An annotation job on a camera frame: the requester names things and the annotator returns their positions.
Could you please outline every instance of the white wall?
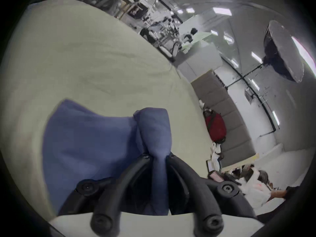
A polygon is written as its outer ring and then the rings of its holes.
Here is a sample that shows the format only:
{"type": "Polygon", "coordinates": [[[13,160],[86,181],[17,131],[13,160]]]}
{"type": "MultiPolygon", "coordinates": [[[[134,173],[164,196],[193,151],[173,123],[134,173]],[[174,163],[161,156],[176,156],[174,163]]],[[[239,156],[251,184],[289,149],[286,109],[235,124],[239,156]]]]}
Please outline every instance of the white wall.
{"type": "MultiPolygon", "coordinates": [[[[215,73],[225,85],[231,84],[238,77],[225,61],[223,61],[223,66],[215,70],[215,73]]],[[[271,132],[272,127],[260,102],[256,98],[251,104],[247,101],[245,97],[246,88],[246,84],[241,80],[228,88],[228,94],[234,101],[246,124],[256,153],[261,157],[277,143],[273,133],[260,137],[260,135],[271,132]]]]}

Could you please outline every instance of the blue cloth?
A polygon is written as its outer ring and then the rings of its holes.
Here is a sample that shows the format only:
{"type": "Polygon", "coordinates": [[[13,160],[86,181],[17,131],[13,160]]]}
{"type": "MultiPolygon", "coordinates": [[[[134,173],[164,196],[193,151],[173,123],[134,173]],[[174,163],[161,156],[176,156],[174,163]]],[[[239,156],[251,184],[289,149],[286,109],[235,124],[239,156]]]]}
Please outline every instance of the blue cloth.
{"type": "Polygon", "coordinates": [[[165,109],[145,108],[133,117],[103,117],[64,100],[50,117],[43,138],[43,171],[53,208],[59,211],[83,179],[118,178],[146,149],[154,157],[150,209],[167,215],[166,156],[171,130],[165,109]]]}

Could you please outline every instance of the black pipe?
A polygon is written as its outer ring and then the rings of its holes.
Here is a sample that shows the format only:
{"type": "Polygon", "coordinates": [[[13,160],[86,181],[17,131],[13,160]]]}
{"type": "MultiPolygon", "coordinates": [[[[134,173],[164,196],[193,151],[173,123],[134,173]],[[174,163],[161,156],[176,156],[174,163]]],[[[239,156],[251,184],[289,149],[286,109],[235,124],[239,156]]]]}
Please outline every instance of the black pipe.
{"type": "Polygon", "coordinates": [[[271,119],[271,116],[269,115],[269,113],[268,113],[268,110],[266,109],[266,107],[264,106],[264,104],[263,104],[263,102],[261,101],[261,99],[259,98],[259,96],[258,96],[258,94],[251,88],[251,86],[249,85],[249,83],[245,80],[245,78],[242,76],[242,74],[241,73],[239,73],[232,65],[230,65],[231,66],[231,68],[241,77],[241,79],[245,82],[245,84],[247,85],[247,87],[249,88],[249,89],[251,89],[252,90],[252,92],[254,93],[254,95],[258,98],[258,100],[259,100],[259,102],[260,102],[260,104],[261,104],[261,106],[263,107],[263,109],[264,109],[264,112],[267,114],[267,116],[268,116],[268,119],[269,119],[269,121],[270,121],[270,123],[271,123],[271,126],[272,126],[272,129],[273,129],[273,132],[275,132],[277,129],[276,129],[276,127],[275,127],[275,125],[274,125],[274,123],[273,123],[273,121],[272,121],[272,119],[271,119]]]}
{"type": "MultiPolygon", "coordinates": [[[[168,10],[171,11],[171,8],[170,8],[164,1],[162,1],[162,0],[158,0],[158,1],[161,2],[164,7],[166,7],[168,10]]],[[[179,18],[179,16],[178,16],[176,13],[175,13],[174,15],[176,16],[176,18],[177,18],[177,19],[181,22],[181,24],[182,24],[183,21],[181,20],[181,18],[179,18]]]]}

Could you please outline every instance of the fluorescent light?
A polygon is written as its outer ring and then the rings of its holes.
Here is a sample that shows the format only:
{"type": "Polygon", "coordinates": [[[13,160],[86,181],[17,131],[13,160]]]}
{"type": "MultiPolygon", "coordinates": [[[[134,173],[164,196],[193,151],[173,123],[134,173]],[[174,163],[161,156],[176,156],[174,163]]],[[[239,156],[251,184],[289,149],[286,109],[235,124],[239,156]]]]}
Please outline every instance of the fluorescent light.
{"type": "Polygon", "coordinates": [[[260,64],[262,63],[262,59],[254,52],[251,52],[251,56],[254,57],[260,64]]]}
{"type": "Polygon", "coordinates": [[[256,87],[257,91],[259,91],[259,86],[255,83],[255,81],[253,79],[250,80],[251,83],[256,87]]]}
{"type": "Polygon", "coordinates": [[[227,16],[232,15],[232,12],[230,11],[230,9],[227,9],[227,8],[213,7],[213,10],[216,14],[222,14],[222,15],[227,15],[227,16]]]}
{"type": "Polygon", "coordinates": [[[211,30],[211,34],[214,34],[214,35],[218,36],[218,33],[213,31],[213,30],[211,30]]]}
{"type": "Polygon", "coordinates": [[[185,9],[187,13],[194,13],[195,10],[193,8],[186,8],[185,9]]]}
{"type": "Polygon", "coordinates": [[[273,114],[274,118],[276,119],[277,125],[279,125],[279,124],[280,124],[280,121],[279,121],[279,119],[277,118],[277,115],[276,115],[275,111],[273,111],[272,114],[273,114]]]}
{"type": "Polygon", "coordinates": [[[234,40],[230,37],[227,37],[226,35],[224,35],[224,40],[226,40],[227,42],[230,42],[230,43],[234,43],[234,40]]]}
{"type": "Polygon", "coordinates": [[[239,64],[235,60],[230,60],[230,61],[235,66],[235,68],[239,67],[239,64]]]}
{"type": "Polygon", "coordinates": [[[295,37],[292,37],[292,40],[294,41],[294,43],[298,49],[298,52],[300,53],[302,58],[306,61],[306,63],[309,65],[312,72],[316,76],[316,66],[315,66],[315,62],[314,62],[313,58],[309,55],[309,53],[306,51],[306,49],[301,45],[300,42],[297,41],[297,39],[295,37]]]}

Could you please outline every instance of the red bag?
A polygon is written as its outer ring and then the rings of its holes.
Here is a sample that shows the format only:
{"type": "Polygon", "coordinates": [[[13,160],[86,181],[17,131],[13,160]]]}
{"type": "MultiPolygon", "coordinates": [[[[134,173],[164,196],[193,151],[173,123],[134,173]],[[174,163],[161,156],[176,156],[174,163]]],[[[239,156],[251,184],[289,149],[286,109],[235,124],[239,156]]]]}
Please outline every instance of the red bag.
{"type": "Polygon", "coordinates": [[[213,110],[204,110],[203,114],[212,141],[218,144],[225,142],[227,130],[222,116],[213,110]]]}

